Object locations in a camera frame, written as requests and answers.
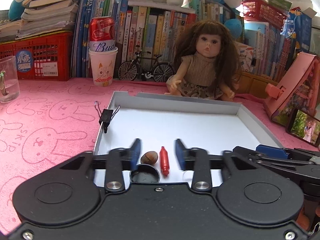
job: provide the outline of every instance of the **phone screen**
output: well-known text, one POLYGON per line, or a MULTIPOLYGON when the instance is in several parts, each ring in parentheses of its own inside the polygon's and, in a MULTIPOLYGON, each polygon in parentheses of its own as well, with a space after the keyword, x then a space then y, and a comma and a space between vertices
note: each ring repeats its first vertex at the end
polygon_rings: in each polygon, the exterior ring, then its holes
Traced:
POLYGON ((293 118, 294 121, 289 132, 316 146, 319 143, 320 122, 300 110, 297 110, 297 114, 293 118))

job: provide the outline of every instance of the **white tray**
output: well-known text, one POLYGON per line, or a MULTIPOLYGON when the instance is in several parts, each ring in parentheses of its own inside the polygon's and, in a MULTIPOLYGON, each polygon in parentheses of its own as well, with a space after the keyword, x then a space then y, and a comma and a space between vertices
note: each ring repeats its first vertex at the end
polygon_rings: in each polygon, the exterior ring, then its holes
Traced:
MULTIPOLYGON (((168 151, 170 174, 160 172, 159 160, 155 168, 160 183, 191 183, 193 171, 180 170, 174 153, 174 141, 179 138, 187 148, 198 147, 209 154, 220 155, 236 146, 255 150, 259 144, 283 147, 267 127, 246 107, 239 103, 167 95, 114 92, 108 109, 119 112, 111 121, 108 132, 102 127, 96 140, 94 154, 107 154, 114 148, 129 148, 136 138, 142 140, 141 155, 148 151, 168 151)), ((97 170, 94 182, 104 186, 105 170, 97 170)), ((130 185, 129 171, 123 171, 125 187, 130 185)), ((211 170, 212 186, 222 183, 220 171, 211 170)))

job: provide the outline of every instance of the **bicycle model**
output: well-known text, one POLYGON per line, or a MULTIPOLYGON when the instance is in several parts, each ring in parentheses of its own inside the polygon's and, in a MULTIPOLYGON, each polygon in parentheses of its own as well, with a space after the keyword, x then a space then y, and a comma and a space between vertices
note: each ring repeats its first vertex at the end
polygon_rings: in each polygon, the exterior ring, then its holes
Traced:
POLYGON ((128 60, 122 63, 118 69, 118 77, 120 80, 133 81, 136 78, 141 78, 143 81, 153 78, 156 82, 166 82, 170 76, 174 74, 173 68, 169 62, 159 61, 161 55, 154 55, 155 58, 147 58, 141 56, 142 51, 135 52, 136 56, 133 60, 128 60), (141 59, 153 60, 151 70, 147 71, 141 66, 141 59))

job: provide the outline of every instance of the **red plastic basket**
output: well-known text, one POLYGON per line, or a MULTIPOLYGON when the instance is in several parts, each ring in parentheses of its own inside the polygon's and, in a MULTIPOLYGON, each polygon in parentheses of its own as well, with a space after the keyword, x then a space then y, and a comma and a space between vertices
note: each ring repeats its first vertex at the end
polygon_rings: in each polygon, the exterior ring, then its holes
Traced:
POLYGON ((0 45, 0 59, 16 56, 19 79, 70 79, 72 32, 23 39, 0 45))
POLYGON ((244 19, 248 21, 269 22, 282 30, 287 16, 263 0, 245 0, 242 2, 244 19))

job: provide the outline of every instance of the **red crayon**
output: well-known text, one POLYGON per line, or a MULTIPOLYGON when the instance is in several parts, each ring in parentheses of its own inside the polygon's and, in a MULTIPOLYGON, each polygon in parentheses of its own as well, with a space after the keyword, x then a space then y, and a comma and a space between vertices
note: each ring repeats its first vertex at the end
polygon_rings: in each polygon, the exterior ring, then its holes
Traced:
POLYGON ((168 152, 166 149, 162 146, 160 150, 160 167, 161 167, 161 172, 164 176, 169 175, 169 158, 168 158, 168 152))

